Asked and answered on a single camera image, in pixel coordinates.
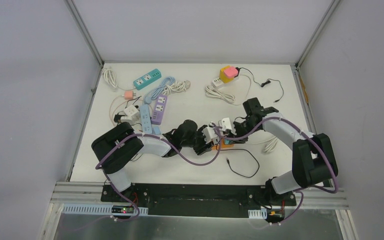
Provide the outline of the white cube socket adapter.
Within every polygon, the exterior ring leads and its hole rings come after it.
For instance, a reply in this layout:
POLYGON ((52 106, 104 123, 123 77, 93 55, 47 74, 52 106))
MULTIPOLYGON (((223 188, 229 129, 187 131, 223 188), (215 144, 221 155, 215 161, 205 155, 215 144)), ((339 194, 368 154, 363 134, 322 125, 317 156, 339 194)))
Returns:
POLYGON ((127 117, 132 118, 133 121, 137 121, 140 118, 140 111, 135 105, 130 105, 123 110, 127 117))

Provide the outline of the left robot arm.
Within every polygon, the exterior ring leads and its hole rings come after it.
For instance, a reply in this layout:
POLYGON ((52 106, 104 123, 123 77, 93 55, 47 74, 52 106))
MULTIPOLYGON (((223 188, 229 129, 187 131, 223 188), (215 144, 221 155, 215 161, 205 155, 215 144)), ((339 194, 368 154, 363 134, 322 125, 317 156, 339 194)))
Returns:
POLYGON ((170 158, 180 156, 183 148, 192 148, 200 156, 213 147, 220 148, 222 142, 213 126, 198 128, 196 122, 187 119, 161 135, 136 131, 130 123, 123 122, 95 139, 91 148, 98 159, 95 169, 103 171, 114 187, 114 197, 124 203, 133 195, 132 182, 124 167, 136 155, 170 158))

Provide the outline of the purple power strip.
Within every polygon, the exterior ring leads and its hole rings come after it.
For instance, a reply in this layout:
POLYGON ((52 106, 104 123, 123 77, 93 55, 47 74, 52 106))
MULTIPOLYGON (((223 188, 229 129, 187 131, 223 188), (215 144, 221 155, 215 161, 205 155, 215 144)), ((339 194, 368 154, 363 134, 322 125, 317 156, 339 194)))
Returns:
POLYGON ((155 107, 153 109, 153 114, 150 119, 153 125, 159 126, 162 123, 167 100, 168 100, 168 96, 164 94, 160 94, 157 97, 155 102, 155 107))

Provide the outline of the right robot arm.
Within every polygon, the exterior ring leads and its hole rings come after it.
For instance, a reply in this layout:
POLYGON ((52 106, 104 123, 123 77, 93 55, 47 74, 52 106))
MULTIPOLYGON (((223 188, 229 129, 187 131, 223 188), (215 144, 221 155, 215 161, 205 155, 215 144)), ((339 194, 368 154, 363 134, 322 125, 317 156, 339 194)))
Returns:
POLYGON ((243 104, 246 113, 243 122, 234 122, 234 134, 223 136, 230 142, 244 142, 253 133, 262 130, 283 142, 292 151, 291 170, 274 177, 266 183, 264 200, 276 205, 283 200, 284 194, 319 187, 319 183, 332 180, 333 189, 325 192, 338 192, 339 173, 330 138, 324 134, 315 134, 300 129, 286 119, 278 109, 263 107, 258 98, 250 98, 243 104))

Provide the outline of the orange power strip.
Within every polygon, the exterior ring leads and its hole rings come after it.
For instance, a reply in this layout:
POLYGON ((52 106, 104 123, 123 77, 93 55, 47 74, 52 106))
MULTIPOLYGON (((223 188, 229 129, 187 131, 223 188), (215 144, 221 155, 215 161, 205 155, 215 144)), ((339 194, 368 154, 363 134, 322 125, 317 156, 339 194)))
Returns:
POLYGON ((221 146, 219 146, 219 144, 215 144, 211 150, 212 151, 217 151, 218 149, 227 149, 227 148, 233 148, 235 146, 234 143, 231 143, 229 140, 223 140, 221 142, 221 146))

